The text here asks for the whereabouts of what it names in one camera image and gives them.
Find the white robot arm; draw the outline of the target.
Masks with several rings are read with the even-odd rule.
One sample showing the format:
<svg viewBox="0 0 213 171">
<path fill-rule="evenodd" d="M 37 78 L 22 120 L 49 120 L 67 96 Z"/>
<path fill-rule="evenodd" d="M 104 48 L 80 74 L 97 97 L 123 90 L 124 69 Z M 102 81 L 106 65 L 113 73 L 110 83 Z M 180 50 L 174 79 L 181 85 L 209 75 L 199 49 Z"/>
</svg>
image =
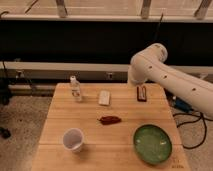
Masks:
<svg viewBox="0 0 213 171">
<path fill-rule="evenodd" d="M 154 81 L 206 116 L 213 118 L 213 84 L 165 64 L 168 51 L 161 43 L 153 43 L 136 53 L 130 61 L 128 82 L 141 85 Z"/>
</svg>

